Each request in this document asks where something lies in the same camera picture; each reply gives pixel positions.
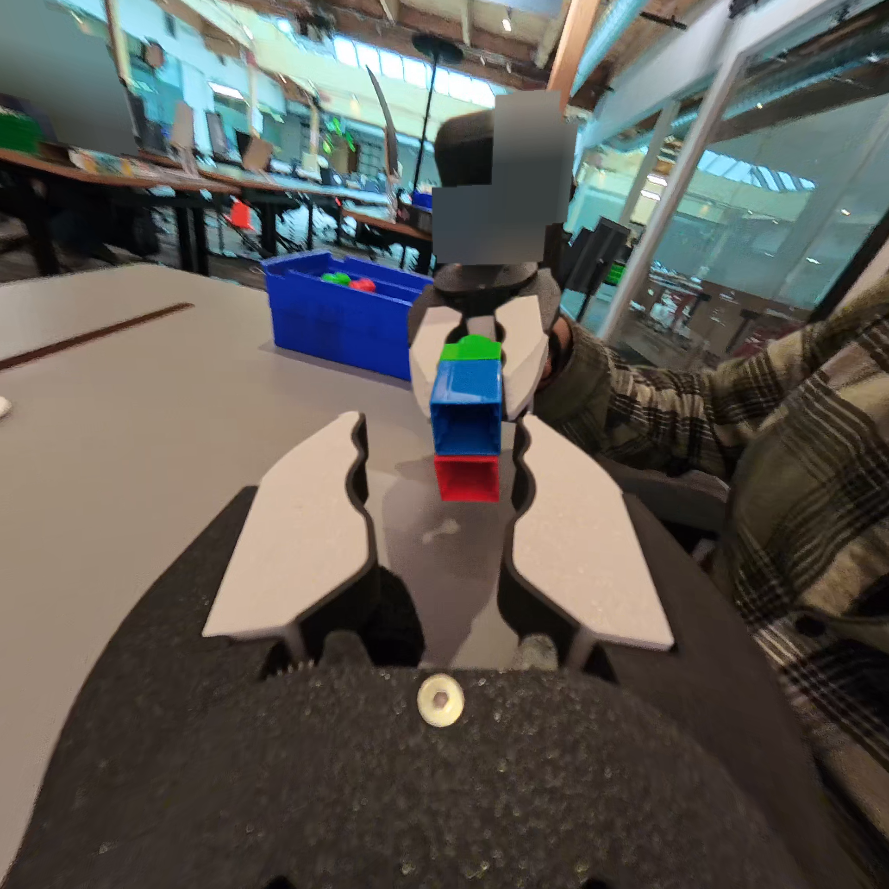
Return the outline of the person's right forearm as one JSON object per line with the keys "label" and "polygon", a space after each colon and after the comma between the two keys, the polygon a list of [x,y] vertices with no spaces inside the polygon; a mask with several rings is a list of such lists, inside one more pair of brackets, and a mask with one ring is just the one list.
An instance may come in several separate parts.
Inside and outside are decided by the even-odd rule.
{"label": "person's right forearm", "polygon": [[579,325],[536,411],[582,450],[642,470],[723,481],[766,433],[817,479],[887,487],[887,276],[827,319],[717,369],[630,365]]}

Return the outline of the black pole lamp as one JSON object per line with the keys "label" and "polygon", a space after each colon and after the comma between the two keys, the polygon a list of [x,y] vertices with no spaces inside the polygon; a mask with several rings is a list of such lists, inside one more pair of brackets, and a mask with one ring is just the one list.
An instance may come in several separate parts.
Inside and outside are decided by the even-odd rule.
{"label": "black pole lamp", "polygon": [[463,51],[460,46],[439,35],[430,32],[418,32],[412,37],[413,48],[430,62],[430,75],[428,80],[428,95],[425,112],[422,120],[421,134],[419,137],[419,147],[414,167],[412,194],[419,190],[419,175],[425,156],[425,144],[427,139],[428,122],[431,111],[432,97],[435,92],[435,83],[438,74],[438,67],[441,61],[445,64],[458,64],[464,59]]}

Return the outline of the small blue mega block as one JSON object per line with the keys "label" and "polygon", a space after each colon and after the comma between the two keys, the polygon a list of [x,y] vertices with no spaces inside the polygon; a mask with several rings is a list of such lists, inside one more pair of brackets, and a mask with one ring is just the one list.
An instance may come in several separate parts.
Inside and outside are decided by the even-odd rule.
{"label": "small blue mega block", "polygon": [[501,364],[444,360],[429,397],[435,453],[493,457],[501,452]]}

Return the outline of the blue plastic bin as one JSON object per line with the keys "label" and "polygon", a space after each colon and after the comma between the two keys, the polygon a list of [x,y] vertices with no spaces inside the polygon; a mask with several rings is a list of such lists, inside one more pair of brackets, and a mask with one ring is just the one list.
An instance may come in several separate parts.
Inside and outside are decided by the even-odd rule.
{"label": "blue plastic bin", "polygon": [[[261,267],[279,349],[410,380],[408,315],[431,277],[325,250],[267,259]],[[377,292],[326,283],[320,276],[327,272],[370,278]]]}

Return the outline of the grey office chair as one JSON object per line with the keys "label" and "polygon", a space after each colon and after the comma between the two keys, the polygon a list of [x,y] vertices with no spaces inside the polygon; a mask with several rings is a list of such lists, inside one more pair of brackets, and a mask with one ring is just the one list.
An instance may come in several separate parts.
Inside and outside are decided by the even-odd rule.
{"label": "grey office chair", "polygon": [[716,544],[724,527],[728,485],[699,471],[668,476],[636,470],[604,457],[596,461],[626,495],[634,496],[692,554],[700,545]]}

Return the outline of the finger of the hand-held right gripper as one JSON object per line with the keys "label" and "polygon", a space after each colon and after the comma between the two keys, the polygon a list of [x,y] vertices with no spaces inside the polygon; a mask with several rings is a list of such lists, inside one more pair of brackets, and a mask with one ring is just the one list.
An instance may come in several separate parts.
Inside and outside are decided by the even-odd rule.
{"label": "finger of the hand-held right gripper", "polygon": [[428,307],[409,348],[409,369],[413,396],[427,419],[431,418],[430,399],[438,376],[441,353],[450,334],[462,324],[461,313],[448,306]]}
{"label": "finger of the hand-held right gripper", "polygon": [[539,297],[517,296],[495,310],[502,328],[502,392],[504,416],[514,422],[530,405],[538,389],[549,355]]}

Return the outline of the small red mega block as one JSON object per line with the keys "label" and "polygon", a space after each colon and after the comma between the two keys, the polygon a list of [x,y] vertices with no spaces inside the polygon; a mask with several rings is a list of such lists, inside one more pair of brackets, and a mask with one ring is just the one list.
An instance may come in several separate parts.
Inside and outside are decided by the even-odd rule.
{"label": "small red mega block", "polygon": [[433,461],[439,495],[443,502],[499,502],[499,456],[436,454]]}

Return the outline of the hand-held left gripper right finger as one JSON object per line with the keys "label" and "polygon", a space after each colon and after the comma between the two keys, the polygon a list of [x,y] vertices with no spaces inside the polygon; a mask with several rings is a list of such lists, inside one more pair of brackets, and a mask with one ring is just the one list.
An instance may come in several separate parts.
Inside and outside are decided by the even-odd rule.
{"label": "hand-held left gripper right finger", "polygon": [[619,485],[532,414],[517,421],[513,461],[506,625],[520,639],[550,639],[560,666],[585,666],[601,643],[670,651],[674,635]]}

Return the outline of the person's right hand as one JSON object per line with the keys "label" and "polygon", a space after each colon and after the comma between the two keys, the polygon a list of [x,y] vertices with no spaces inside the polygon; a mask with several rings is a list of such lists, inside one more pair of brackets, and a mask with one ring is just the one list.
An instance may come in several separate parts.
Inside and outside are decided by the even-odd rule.
{"label": "person's right hand", "polygon": [[549,388],[565,370],[572,358],[573,324],[559,316],[549,334],[548,355],[539,382],[538,392]]}

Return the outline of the green two-stud mega block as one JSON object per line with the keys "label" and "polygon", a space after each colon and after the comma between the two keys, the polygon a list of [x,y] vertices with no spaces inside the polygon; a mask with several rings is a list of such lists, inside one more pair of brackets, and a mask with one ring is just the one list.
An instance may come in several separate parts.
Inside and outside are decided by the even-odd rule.
{"label": "green two-stud mega block", "polygon": [[467,334],[461,339],[443,346],[439,357],[441,362],[458,361],[502,361],[501,344],[488,337]]}

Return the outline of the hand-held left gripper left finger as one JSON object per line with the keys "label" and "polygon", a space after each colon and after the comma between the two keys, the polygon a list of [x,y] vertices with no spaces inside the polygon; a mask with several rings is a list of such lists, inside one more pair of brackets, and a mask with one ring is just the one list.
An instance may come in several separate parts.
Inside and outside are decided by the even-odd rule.
{"label": "hand-held left gripper left finger", "polygon": [[271,640],[318,661],[331,633],[365,628],[382,601],[368,452],[365,415],[347,411],[262,476],[203,638]]}

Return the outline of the background office desk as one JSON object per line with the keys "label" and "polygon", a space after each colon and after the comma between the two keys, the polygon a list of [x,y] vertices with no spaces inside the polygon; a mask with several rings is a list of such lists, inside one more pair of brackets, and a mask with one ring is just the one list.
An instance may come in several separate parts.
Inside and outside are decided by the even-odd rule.
{"label": "background office desk", "polygon": [[13,150],[1,151],[1,168],[10,180],[10,185],[2,188],[2,214],[24,224],[28,251],[39,276],[44,277],[59,275],[61,264],[50,235],[50,211],[35,182],[73,182],[103,194],[121,192],[118,202],[122,204],[171,208],[176,216],[181,269],[204,277],[210,276],[206,213],[210,208],[218,209],[223,196],[239,196],[241,191],[238,184],[189,177],[172,169],[148,175],[89,172]]}

